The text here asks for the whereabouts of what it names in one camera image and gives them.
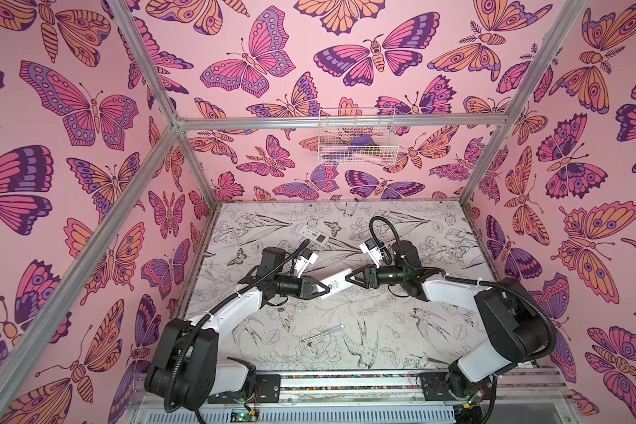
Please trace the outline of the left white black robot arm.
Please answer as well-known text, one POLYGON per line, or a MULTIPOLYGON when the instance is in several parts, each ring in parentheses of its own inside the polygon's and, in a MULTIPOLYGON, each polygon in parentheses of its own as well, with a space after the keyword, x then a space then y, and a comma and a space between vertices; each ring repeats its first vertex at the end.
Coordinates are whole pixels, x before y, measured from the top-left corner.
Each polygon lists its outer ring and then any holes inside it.
POLYGON ((164 401, 166 413, 187 409, 199 420, 200 409, 209 399, 252 399, 257 392, 256 366, 233 357, 222 360, 219 346, 278 295, 312 300, 328 294, 326 284, 304 274, 314 257, 308 240, 291 253, 266 247, 261 262, 217 305, 192 320, 169 321, 146 372, 146 392, 164 401))

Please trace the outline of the clear handle screwdriver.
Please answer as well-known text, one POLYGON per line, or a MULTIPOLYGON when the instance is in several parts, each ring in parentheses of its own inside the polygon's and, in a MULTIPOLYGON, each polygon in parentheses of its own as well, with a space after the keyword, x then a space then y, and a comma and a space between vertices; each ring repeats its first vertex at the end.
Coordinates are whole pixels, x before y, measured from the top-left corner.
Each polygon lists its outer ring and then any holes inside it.
POLYGON ((314 335, 309 335, 307 337, 304 337, 304 339, 302 339, 302 342, 308 342, 310 340, 313 340, 313 339, 316 339, 316 338, 319 338, 319 337, 331 336, 331 335, 337 334, 339 332, 342 332, 344 329, 345 329, 344 324, 339 324, 337 326, 330 327, 330 328, 328 328, 326 330, 319 331, 318 333, 316 333, 314 335))

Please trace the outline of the white remote control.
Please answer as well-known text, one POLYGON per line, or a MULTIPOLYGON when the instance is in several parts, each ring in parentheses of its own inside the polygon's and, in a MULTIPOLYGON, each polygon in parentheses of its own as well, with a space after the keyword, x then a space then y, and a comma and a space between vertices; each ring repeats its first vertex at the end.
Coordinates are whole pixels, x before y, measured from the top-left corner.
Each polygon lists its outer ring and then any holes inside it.
POLYGON ((320 299, 326 299, 334 296, 337 293, 341 293, 348 288, 353 287, 353 284, 348 282, 346 277, 353 272, 352 269, 346 269, 332 276, 324 278, 321 283, 328 287, 328 293, 319 296, 320 299))

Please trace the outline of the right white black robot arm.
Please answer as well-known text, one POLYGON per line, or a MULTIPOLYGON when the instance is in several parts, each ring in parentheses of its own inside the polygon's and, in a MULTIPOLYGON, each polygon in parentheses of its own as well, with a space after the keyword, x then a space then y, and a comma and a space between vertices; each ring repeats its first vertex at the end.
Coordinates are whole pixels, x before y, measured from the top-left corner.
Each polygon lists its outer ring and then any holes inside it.
POLYGON ((373 263, 346 274, 349 284, 364 289, 397 285, 417 300, 461 307, 480 316, 487 339, 448 367, 446 380, 455 391, 546 357, 555 349, 553 322, 518 280, 450 276, 438 267, 421 265, 416 247, 407 240, 389 248, 369 240, 361 250, 373 263))

